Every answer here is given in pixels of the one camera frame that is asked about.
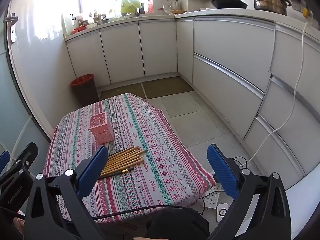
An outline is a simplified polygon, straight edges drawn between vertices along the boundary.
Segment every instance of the door handle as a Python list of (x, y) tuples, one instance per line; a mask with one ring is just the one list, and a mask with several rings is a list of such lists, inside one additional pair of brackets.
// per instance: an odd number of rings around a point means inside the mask
[(19, 17), (15, 13), (11, 13), (9, 17), (4, 18), (4, 23), (10, 23), (10, 41), (14, 43), (17, 40), (16, 36), (16, 26), (15, 24), (19, 20)]
[(9, 17), (4, 18), (4, 23), (11, 22), (11, 25), (15, 25), (19, 20), (19, 16), (15, 16), (15, 13), (11, 13)]

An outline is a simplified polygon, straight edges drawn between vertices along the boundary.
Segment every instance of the floor mat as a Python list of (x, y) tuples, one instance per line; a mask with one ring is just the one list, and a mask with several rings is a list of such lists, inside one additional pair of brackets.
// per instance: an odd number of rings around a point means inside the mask
[(143, 82), (147, 98), (158, 98), (193, 91), (180, 76)]
[(101, 96), (100, 96), (100, 100), (104, 100), (107, 98), (111, 98), (114, 96), (118, 96), (124, 93), (131, 93), (134, 94), (138, 97), (141, 97), (143, 99), (146, 99), (141, 83), (137, 83), (137, 84), (132, 84), (132, 85), (128, 85), (128, 86), (124, 86), (124, 87), (119, 87), (119, 88), (113, 88), (110, 90), (106, 90), (101, 92)]

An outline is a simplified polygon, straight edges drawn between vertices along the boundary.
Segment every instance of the frying pan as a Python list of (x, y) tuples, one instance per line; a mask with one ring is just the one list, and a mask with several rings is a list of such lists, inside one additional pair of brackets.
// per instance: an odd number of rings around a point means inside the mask
[(213, 6), (217, 9), (222, 8), (247, 8), (247, 4), (241, 0), (211, 0)]

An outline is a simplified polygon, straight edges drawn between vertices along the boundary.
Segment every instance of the kettle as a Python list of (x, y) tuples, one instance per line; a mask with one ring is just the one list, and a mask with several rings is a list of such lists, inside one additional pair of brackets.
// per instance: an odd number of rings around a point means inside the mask
[(175, 0), (175, 1), (172, 2), (171, 9), (172, 9), (172, 10), (175, 10), (175, 11), (180, 10), (180, 6), (179, 6), (179, 3), (178, 3), (177, 0)]

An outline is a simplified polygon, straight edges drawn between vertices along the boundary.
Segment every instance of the red trash bin lid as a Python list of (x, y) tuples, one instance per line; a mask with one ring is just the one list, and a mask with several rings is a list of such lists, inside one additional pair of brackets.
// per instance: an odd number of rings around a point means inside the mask
[(87, 83), (88, 81), (94, 78), (93, 74), (83, 75), (81, 77), (76, 78), (71, 82), (71, 86), (82, 85), (83, 83)]

